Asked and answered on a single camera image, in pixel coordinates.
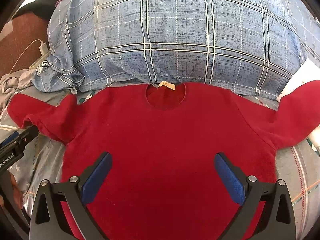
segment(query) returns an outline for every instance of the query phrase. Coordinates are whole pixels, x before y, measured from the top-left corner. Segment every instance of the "blue gripper pad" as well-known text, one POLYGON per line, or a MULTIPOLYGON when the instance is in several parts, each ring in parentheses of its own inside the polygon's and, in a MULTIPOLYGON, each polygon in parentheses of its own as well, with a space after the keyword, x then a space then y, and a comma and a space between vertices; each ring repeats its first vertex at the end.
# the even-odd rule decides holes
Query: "blue gripper pad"
POLYGON ((107 153, 82 186, 81 202, 84 205, 94 200, 111 167, 112 156, 110 153, 107 153))
POLYGON ((233 202, 242 206, 245 201, 244 185, 236 177, 220 154, 216 154, 214 157, 214 167, 233 202))
POLYGON ((13 134, 9 135, 4 141, 0 144, 0 148, 3 146, 6 146, 8 143, 10 143, 13 139, 15 139, 19 135, 18 131, 15 131, 13 134))

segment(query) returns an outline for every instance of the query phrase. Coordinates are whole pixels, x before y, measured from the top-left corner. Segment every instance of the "brown pillow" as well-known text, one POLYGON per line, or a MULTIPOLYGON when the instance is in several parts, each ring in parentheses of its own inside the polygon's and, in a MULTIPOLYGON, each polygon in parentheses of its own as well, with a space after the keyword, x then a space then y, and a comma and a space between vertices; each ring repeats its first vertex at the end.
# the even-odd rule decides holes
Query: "brown pillow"
MULTIPOLYGON (((32 41, 40 39, 49 48, 47 27, 48 21, 32 12, 12 20, 12 32, 0 41, 0 77, 9 74, 18 57, 32 41)), ((12 72, 29 68, 41 56, 39 46, 39 41, 34 42, 21 56, 12 72)))

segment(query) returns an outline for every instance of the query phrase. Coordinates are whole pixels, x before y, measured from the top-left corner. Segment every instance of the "human hand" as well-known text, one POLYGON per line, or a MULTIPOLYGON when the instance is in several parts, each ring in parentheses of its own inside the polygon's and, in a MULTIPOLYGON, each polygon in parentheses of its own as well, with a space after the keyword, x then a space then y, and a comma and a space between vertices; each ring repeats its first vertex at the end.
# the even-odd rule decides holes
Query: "human hand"
MULTIPOLYGON (((22 209, 22 193, 19 190, 17 186, 17 181, 14 178, 14 175, 10 172, 10 178, 11 178, 11 184, 12 184, 12 189, 13 189, 13 200, 17 204, 19 209, 22 209)), ((0 206, 4 207, 4 200, 3 197, 0 195, 0 206)))

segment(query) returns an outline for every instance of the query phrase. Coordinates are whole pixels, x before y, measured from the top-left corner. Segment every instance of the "white cable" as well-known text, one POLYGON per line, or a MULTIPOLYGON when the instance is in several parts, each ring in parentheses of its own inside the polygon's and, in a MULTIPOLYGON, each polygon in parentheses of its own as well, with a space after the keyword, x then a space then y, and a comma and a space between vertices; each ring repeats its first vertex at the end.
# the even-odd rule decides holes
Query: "white cable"
POLYGON ((29 45, 28 45, 28 47, 21 53, 21 55, 18 57, 18 59, 17 59, 17 61, 16 61, 16 63, 13 65, 13 67, 12 67, 12 69, 10 70, 10 73, 9 74, 11 74, 11 72, 12 72, 12 70, 13 70, 13 68, 15 67, 15 65, 17 64, 17 62, 19 61, 19 59, 21 58, 21 56, 23 55, 23 53, 25 53, 26 52, 26 50, 31 46, 31 44, 33 44, 34 42, 36 42, 36 41, 40 41, 40 44, 42 45, 42 41, 41 40, 39 40, 39 39, 37 39, 37 40, 35 40, 35 41, 33 41, 33 42, 31 42, 29 45))

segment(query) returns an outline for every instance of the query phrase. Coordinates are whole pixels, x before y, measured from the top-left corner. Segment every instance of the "printed logo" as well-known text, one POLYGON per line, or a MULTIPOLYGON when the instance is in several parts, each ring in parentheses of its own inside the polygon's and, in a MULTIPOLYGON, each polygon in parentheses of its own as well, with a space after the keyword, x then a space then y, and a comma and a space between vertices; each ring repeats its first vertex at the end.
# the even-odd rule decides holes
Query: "printed logo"
POLYGON ((14 157, 13 153, 11 153, 7 158, 4 158, 2 162, 0 162, 0 168, 4 166, 8 161, 10 161, 14 157))

